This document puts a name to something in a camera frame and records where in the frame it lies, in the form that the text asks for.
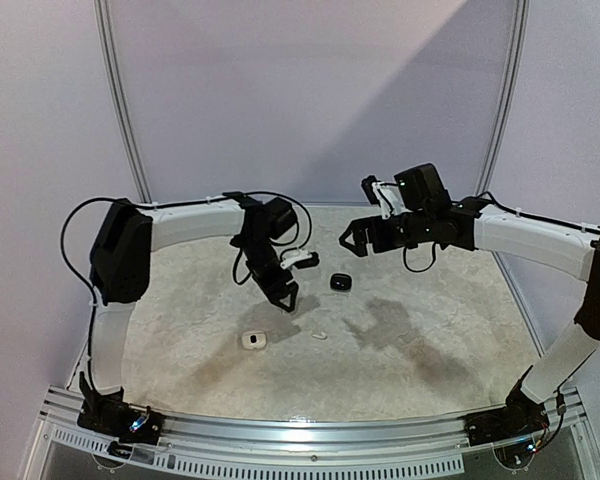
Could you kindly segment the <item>black earbud case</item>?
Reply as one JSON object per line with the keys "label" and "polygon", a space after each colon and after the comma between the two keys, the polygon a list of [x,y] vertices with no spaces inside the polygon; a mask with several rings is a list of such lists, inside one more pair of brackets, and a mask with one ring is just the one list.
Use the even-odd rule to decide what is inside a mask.
{"label": "black earbud case", "polygon": [[337,292],[349,292],[352,283],[352,277],[345,273],[334,273],[329,279],[330,289]]}

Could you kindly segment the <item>white earbud case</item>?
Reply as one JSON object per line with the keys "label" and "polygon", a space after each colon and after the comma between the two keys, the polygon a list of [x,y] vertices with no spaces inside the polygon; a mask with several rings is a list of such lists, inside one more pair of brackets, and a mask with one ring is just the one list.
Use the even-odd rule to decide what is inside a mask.
{"label": "white earbud case", "polygon": [[245,350],[262,350],[267,344],[267,335],[264,331],[248,331],[241,335],[241,345]]}

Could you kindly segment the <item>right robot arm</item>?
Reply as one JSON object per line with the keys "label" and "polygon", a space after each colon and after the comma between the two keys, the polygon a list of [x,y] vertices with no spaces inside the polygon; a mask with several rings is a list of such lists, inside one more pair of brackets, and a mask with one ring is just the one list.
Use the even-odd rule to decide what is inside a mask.
{"label": "right robot arm", "polygon": [[572,324],[524,374],[512,402],[498,412],[501,432],[519,435],[535,420],[534,404],[557,392],[600,347],[600,226],[514,210],[488,193],[454,201],[431,163],[397,173],[391,182],[369,176],[361,186],[380,213],[352,221],[341,234],[340,245],[358,257],[430,243],[512,255],[585,282]]}

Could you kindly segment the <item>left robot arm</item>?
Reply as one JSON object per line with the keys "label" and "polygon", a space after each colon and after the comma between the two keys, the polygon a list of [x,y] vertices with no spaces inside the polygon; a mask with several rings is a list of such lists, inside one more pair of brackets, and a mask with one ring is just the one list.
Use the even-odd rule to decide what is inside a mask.
{"label": "left robot arm", "polygon": [[262,202],[231,192],[206,200],[155,205],[113,200],[89,255],[88,284],[95,298],[80,388],[103,395],[91,403],[91,419],[108,434],[121,433],[128,426],[126,408],[105,395],[122,388],[128,325],[136,302],[148,289],[154,252],[227,237],[266,299],[292,312],[299,287],[280,260],[275,243],[297,223],[292,203],[280,196]]}

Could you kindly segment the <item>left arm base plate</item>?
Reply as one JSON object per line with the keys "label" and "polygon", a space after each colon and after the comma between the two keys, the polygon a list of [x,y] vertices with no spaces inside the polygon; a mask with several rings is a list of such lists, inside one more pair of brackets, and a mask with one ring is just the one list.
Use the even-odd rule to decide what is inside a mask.
{"label": "left arm base plate", "polygon": [[123,444],[157,445],[166,416],[151,407],[137,408],[116,396],[86,399],[77,425],[114,437]]}

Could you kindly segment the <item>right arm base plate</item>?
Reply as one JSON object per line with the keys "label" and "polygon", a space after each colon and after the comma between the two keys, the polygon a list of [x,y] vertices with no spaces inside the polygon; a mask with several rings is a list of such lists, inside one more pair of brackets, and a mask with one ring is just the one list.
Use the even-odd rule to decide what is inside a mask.
{"label": "right arm base plate", "polygon": [[564,416],[551,430],[546,410],[543,407],[523,411],[519,407],[502,406],[466,414],[462,417],[464,432],[471,446],[497,443],[515,438],[526,438],[540,432],[538,440],[532,441],[531,449],[537,449],[550,443],[560,432]]}

